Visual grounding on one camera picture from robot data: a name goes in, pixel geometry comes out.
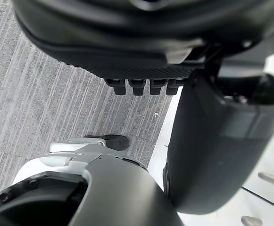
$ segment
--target floor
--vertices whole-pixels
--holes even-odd
[[[176,109],[179,104],[182,88],[179,88],[177,95],[173,96],[168,111],[166,113],[164,123],[161,127],[154,151],[148,164],[148,171],[155,179],[157,184],[163,188],[162,171],[166,164],[168,145],[174,125]]]
[[[116,96],[93,74],[60,63],[20,31],[10,0],[0,0],[0,190],[50,142],[85,134],[120,134],[126,152],[148,165],[171,97]]]

